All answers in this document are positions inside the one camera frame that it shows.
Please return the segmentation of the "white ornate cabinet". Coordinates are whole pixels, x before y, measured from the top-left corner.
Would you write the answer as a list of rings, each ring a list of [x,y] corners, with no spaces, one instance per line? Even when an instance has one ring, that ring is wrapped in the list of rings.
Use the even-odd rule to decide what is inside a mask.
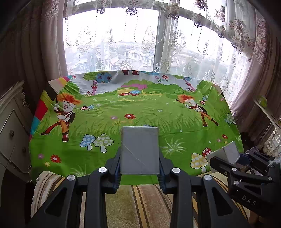
[[[23,81],[19,81],[1,96],[1,171],[10,171],[31,181],[29,136],[32,114],[25,102]]]

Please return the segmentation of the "white cube box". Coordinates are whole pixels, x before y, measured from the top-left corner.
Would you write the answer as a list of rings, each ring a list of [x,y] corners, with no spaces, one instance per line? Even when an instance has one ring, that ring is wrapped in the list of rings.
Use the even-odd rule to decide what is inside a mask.
[[[240,153],[238,152],[235,141],[232,141],[226,146],[206,155],[207,161],[210,161],[213,157],[218,157],[228,163],[234,164],[240,158]]]
[[[159,174],[159,129],[124,126],[121,131],[120,172],[126,175]]]

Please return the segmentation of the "brown curtain left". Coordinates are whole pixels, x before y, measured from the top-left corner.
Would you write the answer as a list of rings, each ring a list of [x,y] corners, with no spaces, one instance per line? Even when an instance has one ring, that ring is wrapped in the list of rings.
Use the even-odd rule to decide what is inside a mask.
[[[37,103],[48,81],[68,74],[65,7],[66,1],[1,1],[1,92],[23,80]]]

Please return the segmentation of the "green cartoon tablecloth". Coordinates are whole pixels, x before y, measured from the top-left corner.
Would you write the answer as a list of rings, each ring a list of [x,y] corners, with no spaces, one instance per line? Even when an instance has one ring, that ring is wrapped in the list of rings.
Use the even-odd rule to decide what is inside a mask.
[[[241,135],[219,87],[144,71],[101,71],[48,82],[32,121],[31,178],[43,171],[84,176],[121,145],[123,126],[159,129],[163,155],[186,171],[209,171],[206,155]]]

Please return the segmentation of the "sheer embroidered curtain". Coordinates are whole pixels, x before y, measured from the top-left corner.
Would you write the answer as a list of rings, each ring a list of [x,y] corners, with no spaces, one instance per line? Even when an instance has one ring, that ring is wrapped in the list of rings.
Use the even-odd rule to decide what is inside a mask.
[[[231,93],[252,59],[254,23],[247,1],[67,1],[68,72],[169,73]]]

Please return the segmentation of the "pink lace curtain right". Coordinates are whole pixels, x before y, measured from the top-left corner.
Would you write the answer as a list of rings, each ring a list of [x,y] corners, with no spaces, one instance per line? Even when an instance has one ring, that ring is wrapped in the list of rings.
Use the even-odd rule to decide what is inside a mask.
[[[250,1],[259,13],[262,24],[257,30],[256,52],[238,96],[231,109],[241,133],[252,140],[263,135],[270,121],[262,117],[262,111],[254,103],[258,96],[265,96],[269,109],[280,117],[280,15],[279,1]]]

